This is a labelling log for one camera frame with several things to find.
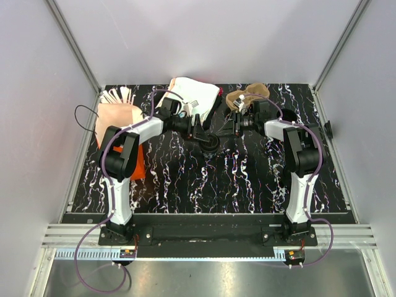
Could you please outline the black cup lid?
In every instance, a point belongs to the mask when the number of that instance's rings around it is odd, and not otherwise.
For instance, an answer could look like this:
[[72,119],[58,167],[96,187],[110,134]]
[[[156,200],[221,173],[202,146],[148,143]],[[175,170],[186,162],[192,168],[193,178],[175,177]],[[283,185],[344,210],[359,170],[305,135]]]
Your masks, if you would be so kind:
[[220,146],[220,139],[215,134],[209,134],[208,140],[208,142],[199,142],[199,147],[208,152],[217,151]]

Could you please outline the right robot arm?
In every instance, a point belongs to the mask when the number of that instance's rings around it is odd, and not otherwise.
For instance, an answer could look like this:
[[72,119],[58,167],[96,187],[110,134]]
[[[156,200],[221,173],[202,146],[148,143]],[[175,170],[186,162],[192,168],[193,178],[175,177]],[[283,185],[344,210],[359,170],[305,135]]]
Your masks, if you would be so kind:
[[253,101],[248,115],[233,111],[230,119],[217,131],[217,136],[241,137],[245,131],[256,131],[283,143],[291,188],[280,235],[284,243],[295,245],[308,236],[311,229],[310,204],[325,159],[319,130],[317,126],[285,119],[279,106],[262,98]]

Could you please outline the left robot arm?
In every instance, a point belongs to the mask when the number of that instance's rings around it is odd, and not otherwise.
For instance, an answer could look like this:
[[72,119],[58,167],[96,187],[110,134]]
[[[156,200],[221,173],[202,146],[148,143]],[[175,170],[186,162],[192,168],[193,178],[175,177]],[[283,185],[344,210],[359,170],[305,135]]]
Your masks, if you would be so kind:
[[205,158],[215,156],[220,140],[205,131],[200,115],[188,115],[187,104],[165,97],[160,107],[137,124],[110,126],[101,144],[98,161],[108,191],[108,217],[101,228],[121,245],[133,239],[130,181],[138,163],[139,147],[149,139],[175,131],[184,140],[199,144]]

